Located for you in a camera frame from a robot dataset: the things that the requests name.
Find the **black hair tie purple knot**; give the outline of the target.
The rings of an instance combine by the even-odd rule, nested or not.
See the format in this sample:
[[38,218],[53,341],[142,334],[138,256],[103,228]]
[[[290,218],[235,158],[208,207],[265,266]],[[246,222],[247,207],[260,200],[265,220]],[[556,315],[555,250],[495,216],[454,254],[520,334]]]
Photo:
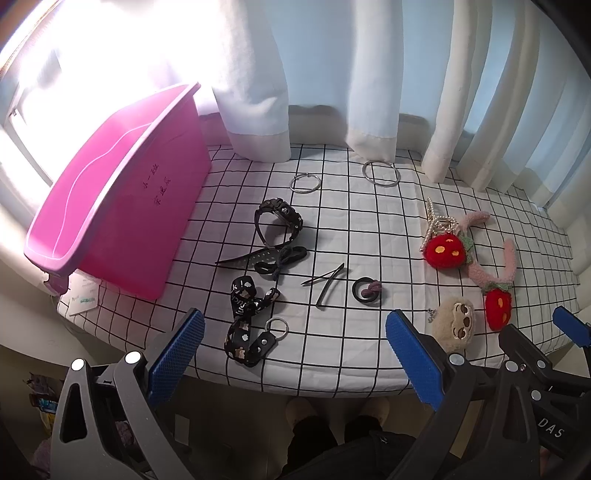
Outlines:
[[382,296],[383,286],[379,280],[370,277],[361,277],[353,283],[353,297],[360,304],[376,303]]

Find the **beige sloth plush keychain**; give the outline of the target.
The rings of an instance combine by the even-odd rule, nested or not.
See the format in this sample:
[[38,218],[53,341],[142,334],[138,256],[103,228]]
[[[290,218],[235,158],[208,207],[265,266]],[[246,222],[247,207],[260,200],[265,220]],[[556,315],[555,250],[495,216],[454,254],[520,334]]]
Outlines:
[[449,297],[432,312],[430,334],[448,353],[462,353],[474,335],[475,310],[464,297]]

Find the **white curtain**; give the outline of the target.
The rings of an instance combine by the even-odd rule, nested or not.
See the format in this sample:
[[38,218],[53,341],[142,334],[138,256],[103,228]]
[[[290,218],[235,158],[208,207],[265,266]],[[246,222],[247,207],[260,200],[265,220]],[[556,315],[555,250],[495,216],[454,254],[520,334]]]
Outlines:
[[590,208],[590,76],[530,1],[44,1],[1,54],[2,205],[29,223],[108,115],[176,83],[253,161],[408,148],[560,226]]

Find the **pink plastic tub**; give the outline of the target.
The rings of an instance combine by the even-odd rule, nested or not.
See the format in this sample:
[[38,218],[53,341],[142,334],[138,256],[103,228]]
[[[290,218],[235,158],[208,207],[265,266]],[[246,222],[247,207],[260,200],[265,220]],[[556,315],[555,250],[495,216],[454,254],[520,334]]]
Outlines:
[[211,157],[193,96],[173,85],[119,109],[51,187],[24,254],[63,295],[80,270],[147,301],[161,296]]

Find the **black white checked sheet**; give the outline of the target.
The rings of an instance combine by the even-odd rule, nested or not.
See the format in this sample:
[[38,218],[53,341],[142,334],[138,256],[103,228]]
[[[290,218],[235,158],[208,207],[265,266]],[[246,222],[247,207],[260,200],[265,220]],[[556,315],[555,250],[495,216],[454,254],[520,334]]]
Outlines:
[[[358,155],[329,145],[294,145],[290,160],[278,164],[247,161],[225,145],[211,147],[209,154],[211,173],[181,237],[162,296],[148,302],[104,283],[95,309],[69,316],[69,301],[61,298],[61,316],[129,351],[145,347],[170,330],[186,310],[197,308],[206,325],[189,367],[192,376],[267,393],[358,397],[409,385],[386,338],[391,311],[400,309],[418,330],[426,331],[432,311],[443,300],[462,296],[473,303],[476,319],[466,356],[495,367],[504,355],[485,320],[480,289],[462,271],[436,271],[421,255],[425,201],[431,198],[441,215],[490,213],[490,219],[470,234],[476,258],[494,275],[504,267],[504,241],[512,239],[516,245],[512,323],[545,353],[568,344],[553,325],[552,314],[559,306],[577,309],[570,242],[523,191],[477,192],[454,170],[447,172],[443,183],[430,183],[421,172],[420,155],[408,150],[397,154],[401,181],[394,188],[373,185],[363,178]],[[290,180],[304,172],[321,176],[322,188],[304,195],[291,191]],[[259,331],[267,320],[278,317],[287,321],[290,333],[259,365],[246,368],[226,356],[223,343],[232,320],[231,281],[252,274],[253,268],[216,263],[259,248],[253,214],[263,200],[276,197],[293,205],[304,219],[297,241],[308,254],[280,275],[280,299],[252,322],[253,330]],[[332,282],[322,308],[315,308],[325,283],[301,283],[342,263],[345,271]],[[376,303],[360,304],[353,297],[353,283],[361,277],[382,283]]]

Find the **white paper card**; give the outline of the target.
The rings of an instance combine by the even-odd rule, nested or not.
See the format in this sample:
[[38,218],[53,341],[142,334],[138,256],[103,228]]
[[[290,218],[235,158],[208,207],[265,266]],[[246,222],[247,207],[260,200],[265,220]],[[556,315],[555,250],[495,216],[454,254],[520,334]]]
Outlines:
[[74,316],[95,309],[99,303],[100,280],[85,273],[70,276],[68,315]]

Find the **black digital wristwatch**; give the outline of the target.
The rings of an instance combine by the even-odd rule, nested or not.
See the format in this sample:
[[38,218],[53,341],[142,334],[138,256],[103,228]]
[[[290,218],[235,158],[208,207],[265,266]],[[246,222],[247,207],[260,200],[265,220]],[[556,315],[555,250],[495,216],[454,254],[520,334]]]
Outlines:
[[300,236],[304,229],[304,219],[286,200],[271,198],[263,200],[256,208],[253,225],[259,239],[259,249],[252,248],[249,253],[238,257],[218,260],[217,266],[273,261]]

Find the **small silver bangle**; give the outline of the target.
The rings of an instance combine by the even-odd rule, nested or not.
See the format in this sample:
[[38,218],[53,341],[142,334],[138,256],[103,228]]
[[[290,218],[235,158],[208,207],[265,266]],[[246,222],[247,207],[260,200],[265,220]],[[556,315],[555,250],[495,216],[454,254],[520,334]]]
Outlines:
[[296,194],[311,194],[322,188],[322,177],[315,173],[295,174],[290,180],[290,190]]

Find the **pearl hair claw clip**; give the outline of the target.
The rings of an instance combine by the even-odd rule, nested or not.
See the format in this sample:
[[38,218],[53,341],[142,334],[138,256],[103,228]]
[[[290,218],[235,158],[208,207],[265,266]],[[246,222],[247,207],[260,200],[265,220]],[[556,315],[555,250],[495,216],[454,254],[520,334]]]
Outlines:
[[460,224],[457,219],[451,216],[439,215],[434,207],[431,198],[425,201],[427,229],[423,237],[420,251],[424,252],[428,242],[435,236],[444,234],[457,235],[460,232]]

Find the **large silver bangle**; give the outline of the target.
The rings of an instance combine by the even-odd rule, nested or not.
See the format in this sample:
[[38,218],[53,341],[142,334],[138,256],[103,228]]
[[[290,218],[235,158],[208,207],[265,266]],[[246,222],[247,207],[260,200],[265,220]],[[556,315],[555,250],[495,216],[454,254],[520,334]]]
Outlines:
[[368,160],[362,166],[363,178],[375,186],[394,188],[401,181],[401,174],[392,162]]

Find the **black printed lanyard keyring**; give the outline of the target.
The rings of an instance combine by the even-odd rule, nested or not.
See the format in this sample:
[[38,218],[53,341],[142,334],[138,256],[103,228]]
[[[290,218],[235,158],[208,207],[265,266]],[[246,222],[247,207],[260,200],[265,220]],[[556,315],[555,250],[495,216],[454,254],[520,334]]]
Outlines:
[[246,368],[256,367],[277,343],[287,337],[290,326],[278,317],[267,320],[259,334],[252,331],[253,318],[273,306],[279,298],[280,290],[276,288],[270,288],[263,296],[257,295],[252,276],[243,275],[232,281],[229,300],[233,320],[223,345],[229,359]]

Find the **black hair pins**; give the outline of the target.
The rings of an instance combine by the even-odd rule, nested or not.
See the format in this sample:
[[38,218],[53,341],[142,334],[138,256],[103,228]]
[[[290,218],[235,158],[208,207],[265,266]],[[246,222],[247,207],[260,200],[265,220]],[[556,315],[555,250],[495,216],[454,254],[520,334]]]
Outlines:
[[310,280],[305,280],[301,283],[301,286],[311,286],[317,284],[318,282],[325,283],[324,287],[322,287],[320,295],[318,295],[317,301],[315,301],[315,308],[322,308],[322,305],[324,305],[325,296],[327,296],[329,288],[331,288],[332,286],[332,282],[334,282],[335,279],[337,279],[339,274],[342,274],[342,272],[345,271],[345,268],[345,263],[339,264],[339,266],[335,267],[335,269],[332,269],[329,272],[325,272],[324,274],[319,275],[317,277],[312,277]]

